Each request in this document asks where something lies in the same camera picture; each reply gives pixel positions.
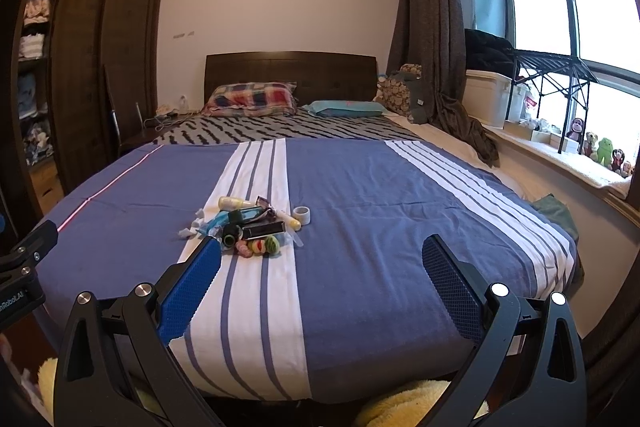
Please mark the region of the white tape roll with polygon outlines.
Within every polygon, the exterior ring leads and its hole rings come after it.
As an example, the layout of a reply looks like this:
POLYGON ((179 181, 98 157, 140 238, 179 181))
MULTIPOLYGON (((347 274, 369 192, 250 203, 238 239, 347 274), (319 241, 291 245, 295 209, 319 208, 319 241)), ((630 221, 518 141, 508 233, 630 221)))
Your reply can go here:
POLYGON ((292 210, 292 216, 303 226, 309 225, 311 221, 311 211, 307 206, 296 206, 292 210))

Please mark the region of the yellow fluffy rug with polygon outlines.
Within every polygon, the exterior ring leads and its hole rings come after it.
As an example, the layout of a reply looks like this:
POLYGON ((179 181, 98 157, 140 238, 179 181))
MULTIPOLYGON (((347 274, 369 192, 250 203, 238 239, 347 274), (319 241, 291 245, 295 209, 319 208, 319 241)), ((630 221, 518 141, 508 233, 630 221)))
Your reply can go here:
MULTIPOLYGON (((43 416, 53 426, 53 392, 57 358, 47 359, 38 369, 38 387, 43 416)), ((415 426, 428 413, 450 381, 417 381, 396 392, 365 405, 357 415, 355 426, 415 426)))

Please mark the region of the green frog plush toy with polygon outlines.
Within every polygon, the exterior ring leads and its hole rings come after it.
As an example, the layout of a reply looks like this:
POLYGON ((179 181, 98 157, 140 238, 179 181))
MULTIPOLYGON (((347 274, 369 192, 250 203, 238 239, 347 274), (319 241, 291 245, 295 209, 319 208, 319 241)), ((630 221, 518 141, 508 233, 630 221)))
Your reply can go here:
POLYGON ((608 138, 602 138, 596 151, 596 162, 599 165, 610 167, 613 163, 613 143, 608 138))

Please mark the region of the blue plastic wrapper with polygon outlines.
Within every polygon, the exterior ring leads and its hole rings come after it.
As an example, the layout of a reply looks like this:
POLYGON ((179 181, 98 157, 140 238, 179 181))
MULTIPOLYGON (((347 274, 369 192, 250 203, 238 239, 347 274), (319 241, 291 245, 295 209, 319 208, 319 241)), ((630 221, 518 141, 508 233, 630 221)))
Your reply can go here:
POLYGON ((198 219, 193 222, 193 227, 200 236, 215 236, 228 223, 228 210, 221 210, 209 220, 204 218, 204 210, 201 210, 201 213, 198 214, 198 219))

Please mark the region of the clear plastic hinged box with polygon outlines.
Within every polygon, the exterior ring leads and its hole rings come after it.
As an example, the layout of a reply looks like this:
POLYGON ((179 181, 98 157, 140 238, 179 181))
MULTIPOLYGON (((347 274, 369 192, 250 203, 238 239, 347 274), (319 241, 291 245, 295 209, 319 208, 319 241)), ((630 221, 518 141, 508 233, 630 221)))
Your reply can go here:
POLYGON ((291 229, 286 227, 285 231, 279 234, 279 241, 282 246, 292 245, 295 247, 303 247, 304 242, 300 238, 299 234, 291 229))

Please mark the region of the teal pillow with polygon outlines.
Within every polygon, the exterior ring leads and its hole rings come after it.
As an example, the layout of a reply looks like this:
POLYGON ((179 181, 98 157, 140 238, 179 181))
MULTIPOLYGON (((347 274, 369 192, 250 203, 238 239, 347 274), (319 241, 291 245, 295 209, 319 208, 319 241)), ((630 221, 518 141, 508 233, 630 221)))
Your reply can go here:
POLYGON ((323 117, 366 117, 385 113, 384 106, 373 101, 316 100, 303 106, 303 109, 323 117))

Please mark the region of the brown curtain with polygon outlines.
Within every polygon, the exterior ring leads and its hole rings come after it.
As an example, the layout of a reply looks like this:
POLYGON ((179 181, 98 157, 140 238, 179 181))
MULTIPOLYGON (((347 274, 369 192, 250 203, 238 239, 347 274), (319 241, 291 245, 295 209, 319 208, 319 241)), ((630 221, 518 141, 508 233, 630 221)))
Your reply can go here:
POLYGON ((399 0, 387 71, 414 64, 410 83, 413 119, 469 144, 480 160, 499 163, 495 142, 466 112, 465 38, 461 0, 399 0))

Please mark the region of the dark wooden headboard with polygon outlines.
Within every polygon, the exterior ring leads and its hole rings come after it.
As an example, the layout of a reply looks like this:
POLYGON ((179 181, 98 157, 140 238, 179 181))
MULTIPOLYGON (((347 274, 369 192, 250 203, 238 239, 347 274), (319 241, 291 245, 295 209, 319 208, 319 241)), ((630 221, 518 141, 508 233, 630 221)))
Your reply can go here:
POLYGON ((204 98, 222 85, 296 83, 299 103, 316 100, 370 101, 378 91, 378 64, 370 56, 317 51, 209 54, 205 61, 204 98))

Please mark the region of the dark wooden wardrobe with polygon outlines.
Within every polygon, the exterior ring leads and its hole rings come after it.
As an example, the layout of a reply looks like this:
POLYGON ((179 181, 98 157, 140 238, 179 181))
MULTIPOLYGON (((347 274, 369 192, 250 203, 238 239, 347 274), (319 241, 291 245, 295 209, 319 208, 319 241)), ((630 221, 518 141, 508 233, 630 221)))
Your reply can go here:
MULTIPOLYGON (((1 0, 1 194, 18 228, 43 216, 17 109, 18 44, 27 0, 1 0)), ((160 0, 54 0, 46 51, 35 61, 63 193, 119 158, 157 106, 160 0)))

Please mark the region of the blue white striped bedspread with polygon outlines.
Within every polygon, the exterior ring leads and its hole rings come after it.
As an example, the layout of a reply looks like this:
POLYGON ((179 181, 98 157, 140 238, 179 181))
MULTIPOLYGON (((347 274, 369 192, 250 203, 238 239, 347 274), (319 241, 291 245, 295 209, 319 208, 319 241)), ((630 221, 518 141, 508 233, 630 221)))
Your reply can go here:
POLYGON ((422 265, 424 239, 523 297, 563 291, 577 247, 485 170, 424 141, 273 139, 148 144, 58 203, 58 244, 38 275, 50 318, 76 296, 119 297, 186 259, 181 231, 224 196, 310 220, 277 255, 222 258, 171 347, 214 395, 343 402, 457 371, 472 345, 422 265))

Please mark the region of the dark green bottle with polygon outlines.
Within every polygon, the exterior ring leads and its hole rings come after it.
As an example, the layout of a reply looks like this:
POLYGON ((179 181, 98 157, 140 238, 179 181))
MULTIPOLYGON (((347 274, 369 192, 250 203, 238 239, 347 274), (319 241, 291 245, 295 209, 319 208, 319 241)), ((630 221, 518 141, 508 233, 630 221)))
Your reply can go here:
POLYGON ((226 248, 232 248, 236 242, 242 239, 242 229, 250 221, 257 219, 262 214, 257 207, 243 208, 242 210, 230 210, 228 221, 221 229, 221 243, 226 248))

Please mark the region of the colourful yarn balls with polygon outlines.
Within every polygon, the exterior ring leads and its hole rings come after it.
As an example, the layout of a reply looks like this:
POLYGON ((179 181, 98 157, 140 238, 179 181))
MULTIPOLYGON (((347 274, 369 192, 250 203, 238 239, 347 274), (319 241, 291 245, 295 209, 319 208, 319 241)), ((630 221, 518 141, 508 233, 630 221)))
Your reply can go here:
POLYGON ((280 249, 280 242, 274 235, 267 235, 259 239, 239 239, 234 244, 235 253, 243 258, 273 256, 278 254, 280 249))

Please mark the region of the black rectangular case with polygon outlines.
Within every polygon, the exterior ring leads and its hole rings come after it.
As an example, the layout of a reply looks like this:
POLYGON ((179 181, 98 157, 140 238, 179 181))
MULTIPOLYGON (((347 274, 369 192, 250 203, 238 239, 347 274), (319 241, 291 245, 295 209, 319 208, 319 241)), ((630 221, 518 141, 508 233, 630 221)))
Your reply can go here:
POLYGON ((268 235, 276 235, 286 231, 283 221, 252 221, 243 225, 242 239, 244 241, 254 241, 268 235))

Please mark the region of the white storage box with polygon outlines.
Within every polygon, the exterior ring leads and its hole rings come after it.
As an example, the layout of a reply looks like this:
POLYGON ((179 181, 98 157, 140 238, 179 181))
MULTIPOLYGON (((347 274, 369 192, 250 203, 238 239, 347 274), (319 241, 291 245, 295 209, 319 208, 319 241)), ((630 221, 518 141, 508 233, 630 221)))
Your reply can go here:
POLYGON ((467 70, 462 104, 483 125, 502 128, 506 120, 511 80, 495 72, 467 70))

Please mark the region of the plaid red blue pillow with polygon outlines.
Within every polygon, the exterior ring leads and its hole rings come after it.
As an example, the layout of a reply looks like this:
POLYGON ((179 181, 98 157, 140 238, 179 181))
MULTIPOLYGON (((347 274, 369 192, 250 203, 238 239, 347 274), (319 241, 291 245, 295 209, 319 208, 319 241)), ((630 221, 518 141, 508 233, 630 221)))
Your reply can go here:
POLYGON ((201 114, 210 117, 294 115, 294 83, 237 83, 217 87, 201 114))

